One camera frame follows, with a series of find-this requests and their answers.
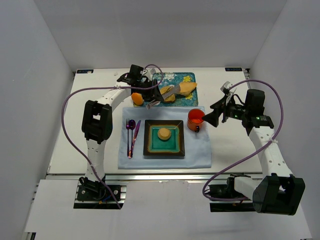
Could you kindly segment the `brown bread slice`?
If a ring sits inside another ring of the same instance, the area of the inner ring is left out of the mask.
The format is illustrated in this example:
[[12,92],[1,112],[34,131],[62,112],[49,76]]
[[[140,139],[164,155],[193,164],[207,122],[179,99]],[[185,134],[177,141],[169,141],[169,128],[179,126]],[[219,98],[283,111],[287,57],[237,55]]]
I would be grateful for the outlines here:
[[[172,90],[173,88],[174,88],[173,85],[168,85],[168,86],[162,87],[159,91],[160,91],[161,95],[164,95],[164,94],[168,93],[170,90]],[[167,98],[164,98],[165,103],[173,103],[175,100],[176,100],[176,96],[174,94],[171,94]]]

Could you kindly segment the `small round bread roll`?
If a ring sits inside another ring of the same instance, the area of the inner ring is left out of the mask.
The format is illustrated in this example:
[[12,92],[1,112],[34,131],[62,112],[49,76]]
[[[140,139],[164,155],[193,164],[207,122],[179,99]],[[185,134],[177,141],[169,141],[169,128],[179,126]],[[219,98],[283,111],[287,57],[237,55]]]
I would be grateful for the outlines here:
[[157,136],[159,139],[166,141],[171,137],[171,131],[168,128],[160,128],[157,132]]

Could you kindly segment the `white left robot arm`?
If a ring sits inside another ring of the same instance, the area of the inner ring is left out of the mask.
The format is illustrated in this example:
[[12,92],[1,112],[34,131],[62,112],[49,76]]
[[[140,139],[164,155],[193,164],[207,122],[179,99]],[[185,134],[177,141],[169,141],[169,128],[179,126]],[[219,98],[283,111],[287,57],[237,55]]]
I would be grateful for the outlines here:
[[[95,193],[105,189],[104,153],[113,130],[112,112],[126,99],[129,89],[113,89],[106,102],[85,104],[82,132],[87,143],[87,171],[81,185]],[[134,126],[127,143],[128,159],[119,158],[120,169],[201,169],[212,165],[209,134],[203,126],[205,113],[184,107],[156,107],[154,110],[124,108],[124,116],[142,119]]]

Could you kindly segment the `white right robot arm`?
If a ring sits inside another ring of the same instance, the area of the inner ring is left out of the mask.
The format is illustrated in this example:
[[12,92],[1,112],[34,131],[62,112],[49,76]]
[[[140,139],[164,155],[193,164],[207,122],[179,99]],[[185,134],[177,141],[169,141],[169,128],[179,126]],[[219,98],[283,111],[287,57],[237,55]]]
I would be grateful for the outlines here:
[[243,104],[237,104],[234,96],[227,94],[210,106],[213,111],[205,115],[203,120],[214,127],[218,126],[219,117],[223,122],[228,118],[241,121],[258,152],[263,178],[254,180],[246,174],[232,174],[224,189],[211,185],[204,188],[204,193],[215,202],[250,200],[257,213],[293,216],[306,185],[286,165],[273,138],[276,135],[274,124],[264,114],[264,101],[263,91],[249,89]]

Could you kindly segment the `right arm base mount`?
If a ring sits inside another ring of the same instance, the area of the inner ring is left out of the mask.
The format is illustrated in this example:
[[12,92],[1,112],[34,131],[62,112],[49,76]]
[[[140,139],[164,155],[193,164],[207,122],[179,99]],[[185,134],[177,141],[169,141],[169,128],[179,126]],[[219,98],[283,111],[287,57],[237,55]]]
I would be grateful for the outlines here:
[[236,212],[254,212],[251,200],[240,200],[245,196],[234,190],[234,177],[228,177],[225,184],[210,184],[206,193],[211,198],[229,199],[211,201],[210,211],[212,213],[236,213]]

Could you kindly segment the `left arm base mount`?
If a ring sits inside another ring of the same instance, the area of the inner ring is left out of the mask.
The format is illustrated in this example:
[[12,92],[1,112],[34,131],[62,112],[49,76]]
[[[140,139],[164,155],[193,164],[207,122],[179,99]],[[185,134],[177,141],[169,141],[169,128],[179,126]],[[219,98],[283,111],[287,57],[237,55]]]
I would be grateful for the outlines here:
[[[126,198],[127,187],[125,185],[109,185],[120,207],[123,206]],[[97,193],[78,184],[74,204],[74,209],[87,210],[119,210],[117,203],[107,189]]]

